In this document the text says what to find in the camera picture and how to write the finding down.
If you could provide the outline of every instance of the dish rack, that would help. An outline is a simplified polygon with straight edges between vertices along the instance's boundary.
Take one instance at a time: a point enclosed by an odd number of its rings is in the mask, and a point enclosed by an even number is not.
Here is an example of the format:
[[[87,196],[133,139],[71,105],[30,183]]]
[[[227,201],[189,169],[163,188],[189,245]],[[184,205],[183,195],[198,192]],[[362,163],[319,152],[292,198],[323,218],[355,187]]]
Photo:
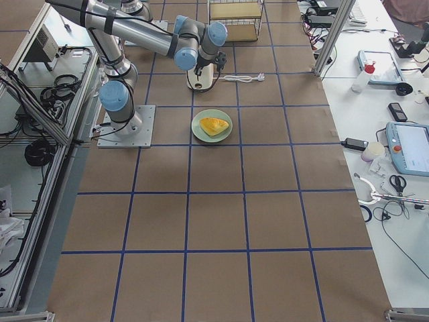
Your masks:
[[[261,30],[263,0],[208,0],[208,22],[228,29],[228,42],[255,41]]]

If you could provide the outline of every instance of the yellow food item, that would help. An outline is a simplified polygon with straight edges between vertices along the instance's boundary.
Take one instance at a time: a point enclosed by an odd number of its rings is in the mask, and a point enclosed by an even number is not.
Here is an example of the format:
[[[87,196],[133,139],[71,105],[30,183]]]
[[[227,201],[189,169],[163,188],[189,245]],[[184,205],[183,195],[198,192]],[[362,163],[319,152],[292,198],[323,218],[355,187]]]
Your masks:
[[[209,136],[215,136],[225,131],[229,127],[229,124],[223,119],[217,119],[216,117],[205,117],[204,119],[200,120],[200,127]]]

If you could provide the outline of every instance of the white table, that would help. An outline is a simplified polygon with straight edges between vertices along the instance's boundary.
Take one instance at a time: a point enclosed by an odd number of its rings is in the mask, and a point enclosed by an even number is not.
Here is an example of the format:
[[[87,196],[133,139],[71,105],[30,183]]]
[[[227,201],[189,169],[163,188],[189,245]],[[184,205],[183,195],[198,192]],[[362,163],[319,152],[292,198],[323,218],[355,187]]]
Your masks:
[[[380,1],[359,0],[362,12],[368,20],[367,29],[387,29],[396,31]],[[345,29],[356,27],[345,26]],[[323,86],[334,117],[334,122],[341,140],[350,137],[373,142],[375,132],[393,121],[387,110],[389,103],[398,102],[411,121],[429,124],[429,105],[423,101],[417,90],[429,93],[429,79],[419,72],[404,72],[415,93],[399,97],[392,89],[368,86],[361,94],[350,90],[359,74],[357,52],[362,49],[389,51],[394,53],[388,39],[391,32],[359,32],[339,36],[336,43],[338,53],[336,62],[323,80]],[[415,68],[412,60],[399,59],[394,55],[401,68]],[[360,159],[360,153],[344,151],[351,176],[357,172],[372,181],[379,189],[383,178],[369,171],[369,164]],[[392,165],[386,166],[387,179],[395,174]],[[408,182],[405,195],[415,193],[415,198],[429,199],[429,178],[404,176]],[[369,187],[354,178],[353,183],[359,198],[369,200]],[[394,192],[389,184],[384,187]],[[404,216],[392,217],[384,226],[394,240],[410,255],[429,275],[429,207],[425,211],[414,210],[408,204],[410,219]],[[367,223],[371,243],[383,278],[387,295],[394,308],[429,308],[429,279],[418,271],[413,263],[386,236],[381,222],[372,220]]]

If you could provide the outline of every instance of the plate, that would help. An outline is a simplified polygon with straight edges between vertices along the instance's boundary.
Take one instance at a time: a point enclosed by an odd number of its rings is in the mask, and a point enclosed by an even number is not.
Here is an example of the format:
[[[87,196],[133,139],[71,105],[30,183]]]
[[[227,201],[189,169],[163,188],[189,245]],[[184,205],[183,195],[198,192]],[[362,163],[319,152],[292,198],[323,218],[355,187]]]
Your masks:
[[[223,119],[224,121],[228,122],[229,127],[215,135],[215,136],[209,136],[204,130],[200,127],[200,120],[204,119],[206,117],[216,117],[217,119]],[[219,111],[218,109],[205,109],[204,111],[201,111],[197,115],[195,115],[194,119],[192,120],[192,133],[201,141],[208,142],[208,143],[214,143],[219,142],[224,139],[226,139],[231,131],[233,130],[233,122],[231,121],[231,118],[226,114],[225,112]]]

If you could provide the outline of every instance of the blue joint cap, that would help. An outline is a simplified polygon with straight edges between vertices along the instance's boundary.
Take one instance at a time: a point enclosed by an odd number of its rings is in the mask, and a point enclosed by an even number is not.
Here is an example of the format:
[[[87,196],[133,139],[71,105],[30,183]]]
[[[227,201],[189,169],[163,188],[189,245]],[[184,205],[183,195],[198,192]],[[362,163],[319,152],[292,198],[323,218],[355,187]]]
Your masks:
[[[186,19],[188,19],[188,17],[185,17],[184,15],[178,15],[176,17],[173,34],[179,34],[179,31],[182,29],[183,23],[185,22]]]
[[[218,47],[223,46],[228,37],[227,28],[223,23],[218,21],[208,25],[207,33],[211,42]]]
[[[193,48],[181,48],[174,55],[174,63],[181,70],[190,70],[195,67],[198,52]]]
[[[127,87],[117,80],[110,80],[100,89],[100,102],[109,112],[122,110],[128,102],[128,96]]]

